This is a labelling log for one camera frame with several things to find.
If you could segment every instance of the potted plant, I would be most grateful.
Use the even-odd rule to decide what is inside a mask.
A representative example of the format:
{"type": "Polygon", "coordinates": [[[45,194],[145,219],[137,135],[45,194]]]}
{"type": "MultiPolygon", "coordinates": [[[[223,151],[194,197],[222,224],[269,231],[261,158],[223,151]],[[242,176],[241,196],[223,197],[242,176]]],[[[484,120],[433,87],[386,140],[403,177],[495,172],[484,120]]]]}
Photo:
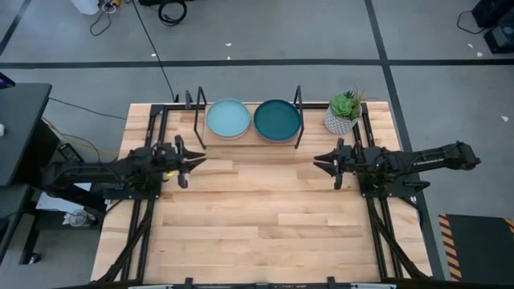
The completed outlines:
{"type": "Polygon", "coordinates": [[[324,116],[324,126],[334,134],[350,132],[361,117],[363,100],[357,88],[334,96],[324,116]]]}

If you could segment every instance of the floor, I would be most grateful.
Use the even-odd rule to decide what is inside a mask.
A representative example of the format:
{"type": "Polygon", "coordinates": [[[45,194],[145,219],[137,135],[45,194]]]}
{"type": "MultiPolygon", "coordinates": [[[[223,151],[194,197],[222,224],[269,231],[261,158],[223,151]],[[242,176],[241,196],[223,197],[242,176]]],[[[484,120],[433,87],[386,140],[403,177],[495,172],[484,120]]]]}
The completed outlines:
{"type": "MultiPolygon", "coordinates": [[[[404,149],[456,139],[470,144],[483,161],[474,171],[421,175],[432,183],[419,201],[428,209],[423,229],[434,252],[433,272],[448,278],[447,266],[434,258],[444,256],[441,237],[430,236],[438,214],[514,218],[514,124],[502,117],[514,117],[514,55],[493,55],[482,35],[457,29],[457,15],[477,2],[195,0],[187,2],[186,19],[175,27],[161,25],[151,8],[137,7],[182,100],[185,90],[196,93],[198,86],[208,100],[288,99],[297,84],[305,100],[327,100],[355,84],[368,99],[391,103],[404,149]]],[[[131,103],[172,100],[132,4],[122,4],[98,37],[88,28],[99,14],[79,14],[69,1],[0,0],[0,6],[0,70],[15,81],[51,83],[56,99],[118,116],[131,103]]],[[[106,22],[104,16],[99,25],[106,22]]],[[[478,30],[469,14],[461,24],[478,30]]],[[[48,104],[45,117],[98,148],[116,151],[120,145],[122,120],[56,102],[48,104]]],[[[113,157],[104,153],[102,159],[113,157]]],[[[0,284],[86,283],[97,239],[92,231],[42,236],[38,246],[51,258],[20,270],[14,259],[4,262],[0,284]]]]}

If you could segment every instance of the yellow and black striped tape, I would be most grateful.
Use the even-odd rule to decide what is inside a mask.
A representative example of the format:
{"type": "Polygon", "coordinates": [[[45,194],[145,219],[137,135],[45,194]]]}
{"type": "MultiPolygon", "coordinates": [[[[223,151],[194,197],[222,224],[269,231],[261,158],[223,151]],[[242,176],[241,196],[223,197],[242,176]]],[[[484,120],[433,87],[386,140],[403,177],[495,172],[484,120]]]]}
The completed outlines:
{"type": "Polygon", "coordinates": [[[447,253],[448,267],[450,268],[451,281],[460,281],[462,274],[459,269],[459,261],[457,259],[457,251],[451,234],[450,222],[445,214],[439,215],[439,226],[443,235],[444,250],[447,253]]]}

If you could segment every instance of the gray floor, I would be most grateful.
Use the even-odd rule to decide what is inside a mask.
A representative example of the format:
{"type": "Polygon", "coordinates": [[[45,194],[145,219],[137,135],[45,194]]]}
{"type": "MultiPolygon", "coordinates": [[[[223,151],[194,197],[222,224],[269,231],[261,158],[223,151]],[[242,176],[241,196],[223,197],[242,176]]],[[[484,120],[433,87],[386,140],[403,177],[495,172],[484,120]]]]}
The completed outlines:
{"type": "MultiPolygon", "coordinates": [[[[7,2],[15,12],[22,1],[0,0],[0,6],[7,2]]],[[[492,55],[481,35],[469,35],[455,27],[457,15],[476,3],[476,0],[373,0],[389,59],[511,58],[512,55],[492,55]]],[[[231,59],[378,59],[364,0],[197,0],[188,2],[188,7],[183,24],[165,27],[158,22],[155,11],[139,6],[162,60],[226,60],[228,56],[231,59]]],[[[88,29],[96,17],[78,14],[69,1],[33,0],[0,55],[0,63],[156,61],[132,6],[122,5],[112,15],[111,28],[95,38],[88,29]]],[[[5,33],[5,25],[9,26],[13,18],[13,12],[0,11],[0,33],[5,33]]],[[[463,25],[477,29],[470,15],[463,17],[463,25]]],[[[430,218],[434,220],[440,213],[514,218],[511,209],[514,197],[509,193],[508,183],[513,166],[509,149],[514,145],[514,116],[510,115],[514,104],[514,69],[410,66],[391,70],[414,149],[458,139],[472,145],[483,160],[472,172],[440,170],[422,174],[423,179],[432,183],[426,191],[430,218]],[[512,120],[504,122],[501,116],[512,120]]],[[[51,83],[54,86],[51,96],[56,99],[118,116],[126,114],[130,103],[171,101],[157,67],[2,69],[2,72],[18,82],[51,83]]],[[[165,72],[175,93],[183,95],[186,89],[196,93],[201,85],[209,100],[288,99],[293,97],[298,84],[302,85],[306,100],[327,100],[354,84],[365,89],[366,97],[372,100],[390,100],[380,66],[166,67],[165,72]]],[[[116,150],[120,145],[123,121],[54,102],[49,103],[45,117],[63,132],[86,138],[99,148],[116,150]]],[[[81,152],[90,160],[95,157],[89,151],[81,152]]],[[[107,161],[112,156],[104,154],[102,158],[107,161]]],[[[0,287],[14,287],[19,279],[24,279],[24,287],[86,283],[98,234],[73,232],[66,237],[75,248],[81,249],[65,246],[68,241],[62,241],[63,236],[42,236],[38,246],[44,254],[53,257],[23,269],[15,258],[4,262],[0,267],[0,287]],[[69,274],[63,278],[63,264],[73,264],[75,260],[81,260],[80,265],[70,265],[69,274]]],[[[443,256],[439,236],[438,246],[443,256]]]]}

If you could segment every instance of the succulent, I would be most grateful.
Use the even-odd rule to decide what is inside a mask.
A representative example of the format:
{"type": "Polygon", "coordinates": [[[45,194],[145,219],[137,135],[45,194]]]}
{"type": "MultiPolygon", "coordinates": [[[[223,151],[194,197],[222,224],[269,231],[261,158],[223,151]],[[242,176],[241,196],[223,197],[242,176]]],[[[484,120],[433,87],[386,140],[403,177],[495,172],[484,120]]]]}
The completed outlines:
{"type": "Polygon", "coordinates": [[[353,91],[334,96],[330,100],[330,109],[332,109],[334,116],[355,120],[361,114],[360,105],[363,99],[362,93],[359,94],[359,91],[355,88],[353,91]]]}

